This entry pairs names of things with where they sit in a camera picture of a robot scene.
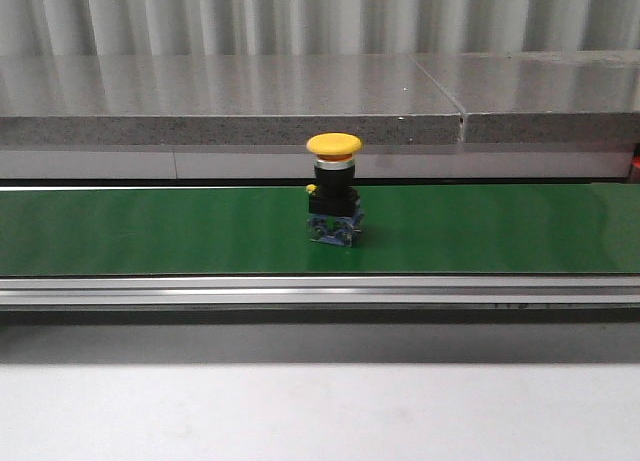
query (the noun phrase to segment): gray stone slab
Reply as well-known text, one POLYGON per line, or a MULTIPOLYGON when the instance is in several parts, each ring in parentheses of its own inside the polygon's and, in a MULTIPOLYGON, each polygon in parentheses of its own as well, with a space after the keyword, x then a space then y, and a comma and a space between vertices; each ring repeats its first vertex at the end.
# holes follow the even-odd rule
POLYGON ((451 144, 459 111, 405 55, 0 58, 0 142, 451 144))
POLYGON ((640 140, 640 51, 414 55, 469 143, 640 140))

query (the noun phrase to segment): green conveyor belt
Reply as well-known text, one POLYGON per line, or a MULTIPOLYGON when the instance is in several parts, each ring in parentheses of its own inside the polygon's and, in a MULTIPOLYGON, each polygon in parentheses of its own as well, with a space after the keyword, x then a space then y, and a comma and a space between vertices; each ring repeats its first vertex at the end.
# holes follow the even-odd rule
POLYGON ((0 276, 640 273, 640 185, 360 187, 354 248, 304 188, 0 193, 0 276))

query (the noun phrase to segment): yellow button cap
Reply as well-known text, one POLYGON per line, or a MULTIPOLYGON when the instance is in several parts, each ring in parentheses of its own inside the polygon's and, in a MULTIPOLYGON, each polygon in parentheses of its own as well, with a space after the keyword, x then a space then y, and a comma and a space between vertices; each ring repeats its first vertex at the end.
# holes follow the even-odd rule
POLYGON ((324 133, 307 142, 307 149, 319 156, 348 156, 362 149, 362 141, 347 133, 324 133))

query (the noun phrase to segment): yellow mushroom button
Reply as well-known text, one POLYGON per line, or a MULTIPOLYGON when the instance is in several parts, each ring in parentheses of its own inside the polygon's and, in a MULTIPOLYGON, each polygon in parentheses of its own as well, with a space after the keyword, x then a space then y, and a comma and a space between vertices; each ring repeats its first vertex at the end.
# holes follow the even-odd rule
POLYGON ((350 156, 362 148, 357 136, 347 133, 324 133, 307 142, 307 149, 318 156, 350 156))

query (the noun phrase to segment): corrugated metal wall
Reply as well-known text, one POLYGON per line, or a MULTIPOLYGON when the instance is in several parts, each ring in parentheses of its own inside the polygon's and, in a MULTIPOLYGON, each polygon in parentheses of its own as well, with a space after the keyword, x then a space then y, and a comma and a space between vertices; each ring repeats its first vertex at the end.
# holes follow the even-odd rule
POLYGON ((0 54, 640 48, 640 0, 0 0, 0 54))

